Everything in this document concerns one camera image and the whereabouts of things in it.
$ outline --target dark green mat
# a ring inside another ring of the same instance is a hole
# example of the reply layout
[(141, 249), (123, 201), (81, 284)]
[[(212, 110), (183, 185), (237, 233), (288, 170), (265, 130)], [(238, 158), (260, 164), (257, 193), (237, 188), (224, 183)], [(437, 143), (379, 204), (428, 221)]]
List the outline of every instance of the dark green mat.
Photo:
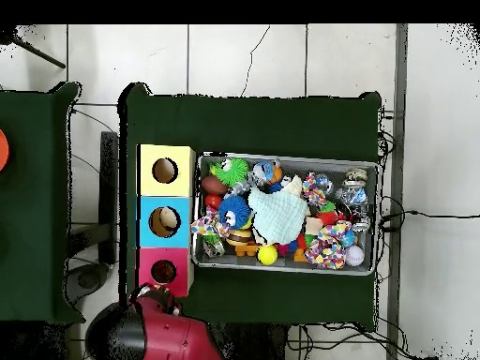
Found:
[[(119, 101), (121, 136), (125, 139), (127, 134), (128, 291), (135, 283), (138, 143), (187, 145), (198, 153), (377, 161), (380, 104), (377, 93), (361, 98), (154, 97), (143, 84), (131, 84)], [(187, 316), (209, 322), (359, 322), (372, 330), (374, 280), (373, 274), (347, 277), (196, 267), (183, 302)]]
[(83, 320), (63, 295), (68, 230), (68, 108), (73, 82), (50, 93), (0, 91), (10, 159), (0, 172), (0, 320)]

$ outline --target orange toy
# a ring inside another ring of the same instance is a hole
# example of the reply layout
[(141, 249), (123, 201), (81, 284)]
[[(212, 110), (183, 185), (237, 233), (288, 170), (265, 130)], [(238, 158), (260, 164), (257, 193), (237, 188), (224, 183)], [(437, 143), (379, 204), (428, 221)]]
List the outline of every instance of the orange toy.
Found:
[(293, 261), (296, 263), (307, 263), (308, 260), (305, 258), (305, 251), (301, 248), (298, 248), (293, 254)]
[(8, 161), (8, 141), (4, 132), (0, 129), (0, 171), (2, 171)]
[(260, 246), (253, 242), (248, 242), (246, 246), (235, 246), (235, 254), (237, 257), (243, 257), (247, 254), (249, 257), (255, 256)]

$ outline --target metal tray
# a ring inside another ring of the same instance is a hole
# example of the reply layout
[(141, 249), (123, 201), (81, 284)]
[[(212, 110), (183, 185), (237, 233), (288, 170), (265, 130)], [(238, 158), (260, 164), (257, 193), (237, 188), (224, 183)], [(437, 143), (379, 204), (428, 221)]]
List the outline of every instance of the metal tray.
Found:
[[(365, 191), (367, 194), (368, 214), (370, 217), (371, 226), (367, 232), (359, 232), (358, 246), (365, 252), (365, 259), (359, 266), (349, 266), (345, 264), (338, 270), (317, 267), (312, 263), (294, 262), (292, 255), (288, 257), (278, 256), (277, 261), (269, 266), (262, 265), (255, 257), (237, 257), (235, 255), (234, 247), (225, 243), (225, 255), (216, 258), (208, 257), (203, 251), (202, 238), (198, 234), (192, 234), (191, 256), (192, 260), (202, 267), (219, 267), (232, 269), (251, 269), (263, 271), (280, 271), (280, 272), (302, 272), (315, 274), (335, 274), (335, 275), (352, 275), (352, 276), (366, 276), (375, 269), (375, 253), (378, 244), (378, 229), (380, 215), (380, 181), (382, 176), (382, 169), (377, 163), (365, 161), (346, 161), (346, 160), (326, 160), (318, 158), (303, 158), (303, 157), (272, 157), (272, 156), (258, 156), (258, 155), (243, 155), (235, 153), (227, 153), (219, 156), (218, 153), (204, 152), (197, 159), (196, 176), (197, 184), (195, 187), (195, 203), (193, 209), (193, 218), (198, 219), (202, 216), (204, 210), (204, 197), (206, 195), (203, 188), (200, 186), (200, 179), (209, 174), (209, 167), (212, 163), (218, 163), (222, 158), (243, 158), (247, 161), (250, 169), (254, 164), (260, 160), (280, 161), (280, 167), (284, 174), (289, 176), (298, 175), (302, 180), (309, 172), (324, 173), (334, 183), (335, 190), (340, 188), (345, 179), (345, 172), (357, 167), (367, 171), (367, 184)], [(335, 202), (335, 199), (329, 197), (329, 200)]]

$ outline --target table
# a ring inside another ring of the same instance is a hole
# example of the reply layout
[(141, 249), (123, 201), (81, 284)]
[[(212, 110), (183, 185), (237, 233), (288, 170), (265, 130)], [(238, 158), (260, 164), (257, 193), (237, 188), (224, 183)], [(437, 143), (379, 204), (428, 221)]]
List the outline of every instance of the table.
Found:
[(63, 294), (67, 269), (68, 110), (74, 82), (0, 92), (10, 158), (0, 172), (0, 320), (82, 322)]
[[(135, 153), (140, 143), (299, 158), (378, 160), (381, 98), (153, 96), (119, 98), (121, 282), (136, 287)], [(195, 268), (185, 314), (208, 322), (358, 322), (374, 328), (375, 274), (365, 277)]]

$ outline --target white ball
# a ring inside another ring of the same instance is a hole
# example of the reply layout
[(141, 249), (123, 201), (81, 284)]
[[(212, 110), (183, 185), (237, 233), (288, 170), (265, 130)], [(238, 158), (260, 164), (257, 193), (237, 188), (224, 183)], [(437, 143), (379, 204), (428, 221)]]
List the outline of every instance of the white ball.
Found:
[(345, 262), (350, 266), (358, 266), (364, 258), (364, 250), (359, 246), (350, 246), (345, 250)]

